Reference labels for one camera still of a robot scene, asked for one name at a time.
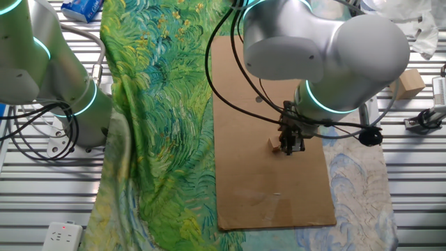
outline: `brown cardboard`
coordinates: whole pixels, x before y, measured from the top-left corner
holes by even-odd
[[[240,60],[243,45],[237,40]],[[229,37],[212,45],[216,89],[233,104],[278,119],[279,113],[257,94],[240,73]],[[259,87],[259,80],[251,76]],[[263,81],[272,101],[292,100],[299,81]],[[213,96],[217,214],[220,229],[303,227],[336,224],[327,165],[319,138],[305,141],[305,152],[273,153],[270,137],[278,126],[252,118]]]
[[[396,83],[399,82],[399,90],[397,93],[397,100],[413,98],[415,97],[424,87],[423,79],[417,69],[411,69],[405,71],[396,82],[390,85],[392,92],[395,92]]]

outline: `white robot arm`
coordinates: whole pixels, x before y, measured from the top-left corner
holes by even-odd
[[[243,19],[246,69],[260,79],[304,79],[290,109],[308,120],[339,121],[396,80],[409,62],[405,35],[384,17],[325,20],[306,0],[264,0]],[[282,119],[298,131],[294,150],[301,151],[299,143],[317,126],[290,117]]]
[[[105,143],[103,132],[109,125],[112,99],[68,47],[57,14],[46,0],[35,0],[31,13],[28,0],[0,1],[0,76],[0,102],[64,102],[79,121],[77,144]],[[62,109],[52,112],[68,124]]]

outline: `power strip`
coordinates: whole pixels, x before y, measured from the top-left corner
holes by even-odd
[[[82,227],[79,225],[51,222],[42,251],[76,251],[81,235]]]

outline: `metal grating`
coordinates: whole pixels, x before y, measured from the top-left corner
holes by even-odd
[[[101,12],[90,24],[73,22],[60,12],[61,1],[49,2],[64,24],[99,36]],[[64,32],[64,37],[87,70],[91,70],[99,47],[75,34]],[[433,106],[431,79],[439,75],[445,62],[446,31],[441,31],[437,54],[430,61],[416,53],[410,57],[409,68],[419,69],[425,90],[412,100],[397,101],[381,123],[399,251],[446,251],[446,129],[421,137],[406,132],[403,124],[404,118]],[[112,76],[106,65],[102,83],[101,89],[110,92]],[[378,94],[380,111],[385,109],[391,95],[389,89]],[[38,126],[50,132],[42,120],[38,120]],[[33,128],[27,128],[24,134],[35,148],[46,152],[47,138]],[[73,159],[68,164],[54,166],[29,160],[9,144],[0,173],[0,250],[41,250],[52,221],[74,220],[86,227],[101,170],[102,158]]]

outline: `white cable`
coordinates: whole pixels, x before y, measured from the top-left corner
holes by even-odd
[[[97,64],[102,65],[102,62],[104,61],[104,58],[105,58],[106,49],[105,49],[105,45],[104,45],[103,41],[100,38],[98,38],[97,36],[94,36],[93,34],[87,32],[87,31],[82,31],[81,29],[76,29],[75,27],[71,27],[66,24],[61,24],[61,28],[64,30],[73,32],[77,35],[81,35],[83,37],[90,38],[91,40],[95,41],[100,47],[100,54],[99,54]]]
[[[395,86],[395,90],[394,90],[394,93],[393,93],[393,96],[392,96],[392,99],[391,99],[389,105],[387,106],[385,111],[373,123],[370,124],[371,127],[375,126],[377,123],[379,123],[379,121],[381,121],[381,119],[383,119],[384,116],[387,115],[387,113],[390,111],[390,109],[392,108],[393,104],[395,103],[395,100],[397,99],[399,85],[400,85],[400,83],[397,81],[397,85]],[[359,130],[357,132],[353,132],[351,134],[337,136],[337,137],[319,135],[317,133],[307,132],[307,131],[306,131],[306,133],[310,134],[311,136],[315,136],[315,137],[318,137],[318,138],[321,138],[321,139],[346,139],[346,138],[349,138],[349,137],[353,137],[353,136],[359,135],[359,134],[365,132],[366,130],[367,129],[361,129],[361,130]]]

